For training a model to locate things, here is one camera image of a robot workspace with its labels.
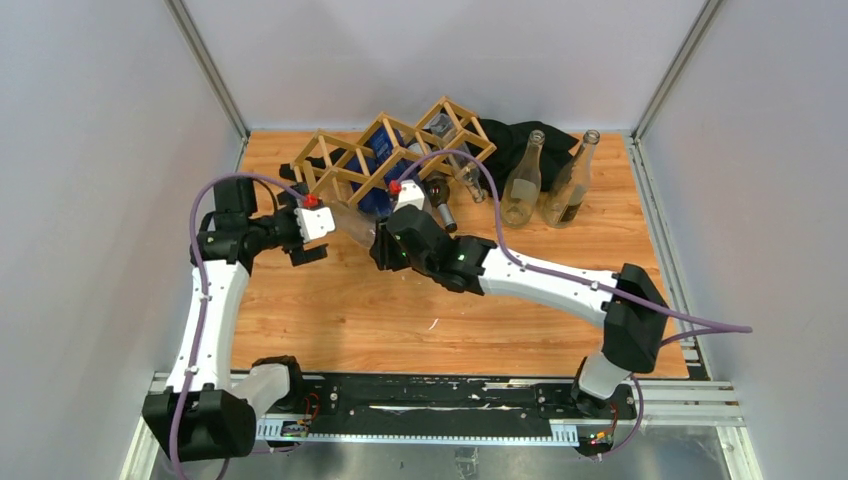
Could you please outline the blue square bottle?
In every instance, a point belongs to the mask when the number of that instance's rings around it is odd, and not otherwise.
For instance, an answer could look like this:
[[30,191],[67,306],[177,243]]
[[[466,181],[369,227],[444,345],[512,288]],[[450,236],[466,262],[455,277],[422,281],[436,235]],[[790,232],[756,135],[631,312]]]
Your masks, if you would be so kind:
[[[374,172],[378,167],[382,166],[394,152],[394,146],[391,143],[389,133],[385,127],[379,127],[365,143],[365,146],[370,148],[374,154],[365,156],[365,163],[371,172]],[[399,160],[385,174],[383,180],[378,182],[387,186],[392,180],[396,180],[406,169],[403,161]],[[358,209],[372,217],[382,217],[388,215],[392,210],[392,201],[386,190],[373,188],[366,193],[362,199],[357,202]]]

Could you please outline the clear bottle with white label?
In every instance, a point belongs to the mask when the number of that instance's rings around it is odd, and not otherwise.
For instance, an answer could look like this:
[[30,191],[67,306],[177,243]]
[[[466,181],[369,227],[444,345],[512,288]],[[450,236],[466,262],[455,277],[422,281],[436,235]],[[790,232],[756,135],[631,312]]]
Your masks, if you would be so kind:
[[541,130],[531,131],[520,162],[507,178],[500,216],[510,228],[523,228],[532,218],[541,192],[540,157],[544,142],[545,134]]

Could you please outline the clear bottle with black label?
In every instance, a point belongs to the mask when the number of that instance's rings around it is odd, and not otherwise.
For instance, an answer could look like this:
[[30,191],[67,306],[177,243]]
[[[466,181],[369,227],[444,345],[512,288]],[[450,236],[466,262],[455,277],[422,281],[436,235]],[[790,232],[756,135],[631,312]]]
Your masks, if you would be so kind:
[[597,130],[587,130],[581,144],[555,178],[541,207],[544,222],[552,228],[565,228],[575,219],[591,183],[591,162],[600,141]]

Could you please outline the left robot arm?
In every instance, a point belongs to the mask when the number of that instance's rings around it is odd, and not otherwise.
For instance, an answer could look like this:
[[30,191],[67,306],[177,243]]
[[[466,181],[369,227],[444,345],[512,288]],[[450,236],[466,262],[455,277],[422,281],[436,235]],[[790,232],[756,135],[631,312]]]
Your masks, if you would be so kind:
[[273,406],[298,411],[306,400],[295,357],[255,361],[231,379],[235,327],[257,256],[271,250],[292,265],[327,255],[319,239],[335,229],[330,210],[306,183],[230,174],[203,187],[189,217],[192,290],[175,364],[164,390],[146,396],[142,417],[176,468],[185,462],[249,455],[259,419]]

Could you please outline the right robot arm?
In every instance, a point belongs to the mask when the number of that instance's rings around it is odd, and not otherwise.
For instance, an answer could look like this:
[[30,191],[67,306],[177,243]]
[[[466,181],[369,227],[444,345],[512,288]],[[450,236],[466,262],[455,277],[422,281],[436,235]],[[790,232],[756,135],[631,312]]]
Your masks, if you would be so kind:
[[601,346],[581,361],[570,392],[584,417],[607,409],[628,377],[656,368],[667,304],[638,265],[609,271],[541,262],[489,239],[453,236],[413,206],[377,222],[369,254],[380,270],[410,268],[454,293],[521,298],[600,328]]

